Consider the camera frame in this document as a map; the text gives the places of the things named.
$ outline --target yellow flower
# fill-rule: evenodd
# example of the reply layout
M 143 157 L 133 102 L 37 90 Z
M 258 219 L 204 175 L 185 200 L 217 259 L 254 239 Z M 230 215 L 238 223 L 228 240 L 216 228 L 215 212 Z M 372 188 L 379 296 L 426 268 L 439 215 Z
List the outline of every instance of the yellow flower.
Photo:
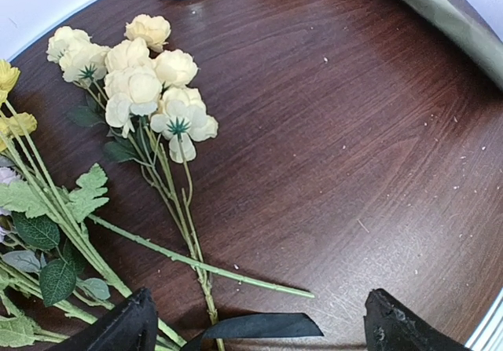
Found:
M 16 117 L 7 119 L 7 126 L 10 129 L 10 133 L 17 133 L 20 136 L 24 136 L 24 131 L 21 126 L 24 126 L 28 133 L 32 133 L 37 130 L 37 120 L 31 114 L 19 113 Z
M 0 134 L 3 137 L 9 137 L 9 127 L 7 126 L 7 123 L 3 119 L 0 119 Z M 6 149 L 7 144 L 0 137 L 0 152 L 4 152 Z
M 7 101 L 7 91 L 0 90 L 0 105 L 4 104 Z
M 131 24 L 126 24 L 124 35 L 131 41 L 134 41 L 135 38 L 143 38 L 150 49 L 161 53 L 170 33 L 171 25 L 164 17 L 138 15 Z
M 3 137 L 12 139 L 14 137 L 14 133 L 21 137 L 25 136 L 26 134 L 21 126 L 24 126 L 28 133 L 32 133 L 37 129 L 37 120 L 33 115 L 28 113 L 20 113 L 17 117 L 0 119 L 0 133 Z M 6 149 L 6 143 L 0 138 L 0 152 L 5 151 Z
M 10 92 L 19 78 L 19 68 L 11 67 L 7 60 L 0 60 L 0 90 Z

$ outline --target flower petal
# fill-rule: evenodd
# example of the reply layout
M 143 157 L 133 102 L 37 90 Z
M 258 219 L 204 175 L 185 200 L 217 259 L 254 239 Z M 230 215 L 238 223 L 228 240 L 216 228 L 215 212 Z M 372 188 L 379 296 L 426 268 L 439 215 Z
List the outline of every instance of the flower petal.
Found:
M 105 120 L 111 127 L 123 127 L 129 120 L 131 102 L 123 93 L 114 95 L 107 102 Z
M 151 115 L 157 110 L 157 102 L 145 102 L 143 104 L 131 104 L 130 111 L 135 115 Z
M 130 131 L 134 132 L 134 127 L 133 127 L 133 123 L 131 122 L 131 120 L 128 119 L 127 122 L 126 122 L 126 124 L 123 127 L 122 137 L 124 139 L 126 139 L 127 135 L 129 134 Z
M 191 161 L 196 158 L 196 148 L 190 140 L 189 135 L 187 135 L 186 133 L 183 133 L 181 135 L 180 141 L 178 141 L 177 137 L 171 138 L 169 147 L 171 159 L 178 164 L 183 163 L 184 157 L 185 161 Z
M 205 141 L 210 137 L 216 137 L 218 133 L 218 122 L 210 115 L 207 116 L 206 124 L 202 127 L 191 127 L 190 137 L 194 141 Z
M 19 68 L 12 67 L 6 60 L 0 60 L 0 90 L 10 92 L 16 85 L 19 75 Z
M 24 136 L 23 128 L 28 133 L 37 130 L 37 120 L 33 115 L 28 113 L 19 113 L 17 116 L 9 117 L 6 122 L 11 132 L 20 136 Z
M 155 75 L 138 73 L 132 75 L 129 81 L 131 100 L 135 104 L 144 104 L 153 101 L 157 102 L 162 89 L 163 86 Z
M 169 117 L 164 114 L 154 114 L 150 119 L 150 128 L 156 133 L 162 133 L 167 129 Z

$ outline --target round table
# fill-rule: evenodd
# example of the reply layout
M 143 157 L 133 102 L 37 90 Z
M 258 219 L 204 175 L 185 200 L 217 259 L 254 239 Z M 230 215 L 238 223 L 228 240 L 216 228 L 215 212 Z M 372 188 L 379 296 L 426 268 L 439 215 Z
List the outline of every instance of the round table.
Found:
M 168 49 L 194 55 L 193 85 L 220 124 L 191 163 L 207 261 L 317 295 L 215 277 L 221 317 L 305 312 L 325 332 L 312 349 L 358 349 L 366 296 L 382 287 L 465 342 L 503 276 L 503 96 L 492 82 L 399 0 L 100 0 L 64 24 L 112 46 L 140 13 L 171 22 Z M 185 253 L 138 167 L 102 155 L 105 127 L 66 118 L 83 93 L 46 61 L 52 34 L 15 60 L 12 100 L 39 120 L 34 138 L 57 183 L 72 188 L 99 162 L 111 198 L 101 216 Z M 90 234 L 186 338 L 208 325 L 191 269 L 104 229 Z M 82 326 L 37 303 L 28 312 L 48 329 Z M 254 344 L 307 349 L 229 349 Z

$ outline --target black ribbon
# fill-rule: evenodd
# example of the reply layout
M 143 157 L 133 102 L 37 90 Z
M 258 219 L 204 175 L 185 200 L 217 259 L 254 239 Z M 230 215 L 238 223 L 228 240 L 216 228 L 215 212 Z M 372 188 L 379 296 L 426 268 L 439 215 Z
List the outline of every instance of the black ribbon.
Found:
M 204 339 L 322 337 L 305 313 L 257 313 L 222 320 L 197 335 L 181 351 L 200 351 Z

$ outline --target cream rose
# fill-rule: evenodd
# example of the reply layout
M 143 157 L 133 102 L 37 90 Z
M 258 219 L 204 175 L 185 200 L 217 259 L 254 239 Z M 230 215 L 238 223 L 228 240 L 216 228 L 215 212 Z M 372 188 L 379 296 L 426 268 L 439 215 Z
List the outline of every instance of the cream rose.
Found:
M 90 42 L 90 37 L 85 31 L 80 29 L 71 29 L 70 27 L 60 27 L 54 33 L 54 36 L 49 38 L 47 47 L 47 60 L 54 63 L 59 63 L 69 46 L 75 42 Z
M 103 79 L 107 73 L 105 57 L 110 48 L 90 42 L 73 42 L 60 59 L 65 82 L 78 82 L 90 86 L 92 81 Z
M 206 114 L 206 105 L 198 90 L 171 87 L 164 92 L 159 112 L 150 119 L 150 127 L 170 141 L 170 157 L 176 163 L 194 160 L 192 141 L 216 137 L 218 123 Z
M 133 129 L 130 114 L 150 115 L 157 110 L 162 85 L 148 67 L 126 68 L 105 76 L 108 96 L 105 119 L 111 127 L 122 127 L 123 137 Z
M 138 15 L 131 24 L 126 24 L 126 33 L 124 35 L 131 41 L 136 38 L 143 38 L 150 49 L 160 53 L 163 51 L 163 45 L 170 33 L 171 25 L 164 17 Z
M 108 52 L 105 66 L 108 72 L 125 68 L 152 67 L 149 54 L 147 42 L 143 38 L 136 38 L 134 41 L 124 40 Z
M 168 86 L 186 86 L 197 74 L 197 65 L 192 56 L 177 49 L 164 51 L 154 60 L 157 77 Z

